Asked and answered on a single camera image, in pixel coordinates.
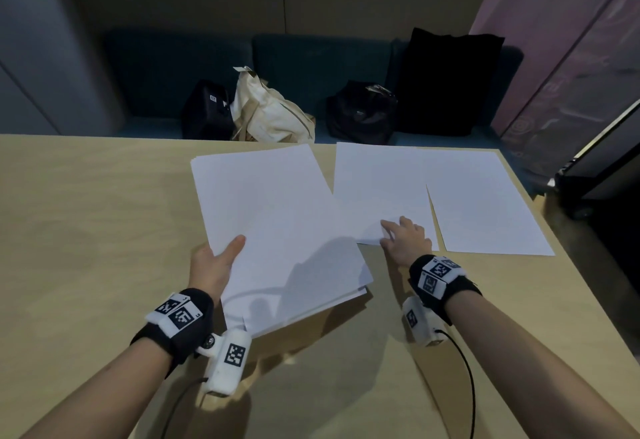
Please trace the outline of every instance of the black cable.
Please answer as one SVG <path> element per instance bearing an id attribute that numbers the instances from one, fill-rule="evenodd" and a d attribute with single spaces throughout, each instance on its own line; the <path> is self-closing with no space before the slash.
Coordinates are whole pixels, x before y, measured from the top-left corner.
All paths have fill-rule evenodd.
<path id="1" fill-rule="evenodd" d="M 453 345 L 456 348 L 458 348 L 458 352 L 460 353 L 460 356 L 465 361 L 465 365 L 467 366 L 467 371 L 469 372 L 469 380 L 471 381 L 471 404 L 472 404 L 471 405 L 471 434 L 469 435 L 469 438 L 474 439 L 474 432 L 476 430 L 476 386 L 474 384 L 474 376 L 471 373 L 471 367 L 469 366 L 469 362 L 467 362 L 467 358 L 465 357 L 465 354 L 462 353 L 460 346 L 458 346 L 458 343 L 456 343 L 456 341 L 451 337 L 451 335 L 449 335 L 447 332 L 442 330 L 435 330 L 435 331 L 436 333 L 440 333 L 441 335 L 444 335 L 445 337 L 447 337 L 453 343 Z"/>
<path id="2" fill-rule="evenodd" d="M 196 381 L 191 382 L 186 387 L 184 387 L 184 390 L 181 391 L 180 395 L 178 395 L 178 398 L 175 400 L 175 403 L 173 404 L 171 412 L 169 412 L 169 417 L 166 418 L 166 422 L 164 423 L 164 428 L 162 429 L 162 434 L 160 434 L 160 439 L 164 439 L 164 437 L 166 435 L 166 432 L 169 429 L 169 423 L 171 423 L 171 419 L 173 418 L 173 414 L 175 413 L 175 410 L 178 409 L 178 404 L 180 404 L 180 401 L 184 398 L 184 396 L 187 394 L 187 392 L 194 385 L 199 385 L 199 384 L 204 383 L 206 381 L 207 381 L 206 377 L 198 378 Z"/>

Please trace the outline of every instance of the white plastic mount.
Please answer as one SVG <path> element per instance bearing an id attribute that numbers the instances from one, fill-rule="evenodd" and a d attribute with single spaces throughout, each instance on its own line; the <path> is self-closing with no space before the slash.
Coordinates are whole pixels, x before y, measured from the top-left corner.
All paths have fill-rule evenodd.
<path id="1" fill-rule="evenodd" d="M 436 333 L 436 330 L 445 330 L 445 322 L 431 309 L 424 307 L 418 296 L 407 298 L 402 305 L 402 312 L 418 345 L 435 346 L 447 339 L 441 333 Z"/>
<path id="2" fill-rule="evenodd" d="M 196 350 L 209 357 L 204 384 L 206 392 L 232 395 L 240 384 L 251 346 L 251 335 L 244 330 L 232 329 L 222 336 L 211 334 L 203 346 Z"/>

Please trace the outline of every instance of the canvas bag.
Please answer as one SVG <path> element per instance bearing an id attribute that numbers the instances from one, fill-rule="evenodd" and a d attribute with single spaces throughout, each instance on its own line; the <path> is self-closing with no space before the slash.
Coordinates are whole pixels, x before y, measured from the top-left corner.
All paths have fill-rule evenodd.
<path id="1" fill-rule="evenodd" d="M 234 67 L 240 72 L 231 115 L 236 124 L 236 141 L 260 143 L 313 143 L 316 122 L 296 104 L 285 99 L 276 89 L 249 67 Z"/>

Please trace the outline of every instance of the wooden table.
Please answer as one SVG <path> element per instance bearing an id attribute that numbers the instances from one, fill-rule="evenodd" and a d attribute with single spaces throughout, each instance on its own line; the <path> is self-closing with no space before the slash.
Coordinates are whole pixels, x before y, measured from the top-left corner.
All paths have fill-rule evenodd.
<path id="1" fill-rule="evenodd" d="M 268 147 L 0 136 L 0 437 L 25 431 L 124 349 L 149 309 L 185 286 L 189 252 L 205 241 L 189 161 Z M 332 185 L 335 146 L 312 149 Z M 534 213 L 556 257 L 447 254 L 640 428 L 640 367 Z M 360 249 L 374 277 L 368 296 L 254 340 L 235 396 L 195 391 L 169 436 L 466 438 L 470 390 L 460 357 L 451 343 L 408 342 L 398 304 L 406 274 L 388 266 L 380 248 Z M 476 437 L 524 437 L 463 348 L 476 378 Z M 132 436 L 158 437 L 176 395 L 204 366 L 200 359 L 174 372 Z"/>

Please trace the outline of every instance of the bag handle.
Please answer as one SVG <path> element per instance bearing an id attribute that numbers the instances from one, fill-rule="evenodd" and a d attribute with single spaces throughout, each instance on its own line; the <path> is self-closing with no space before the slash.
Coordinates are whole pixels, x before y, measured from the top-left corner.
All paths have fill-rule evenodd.
<path id="1" fill-rule="evenodd" d="M 242 106 L 242 110 L 240 111 L 240 120 L 242 121 L 242 124 L 232 139 L 236 139 L 237 136 L 238 141 L 246 141 L 246 128 L 253 119 L 259 105 L 260 103 L 255 99 L 249 99 L 245 102 L 244 106 Z"/>

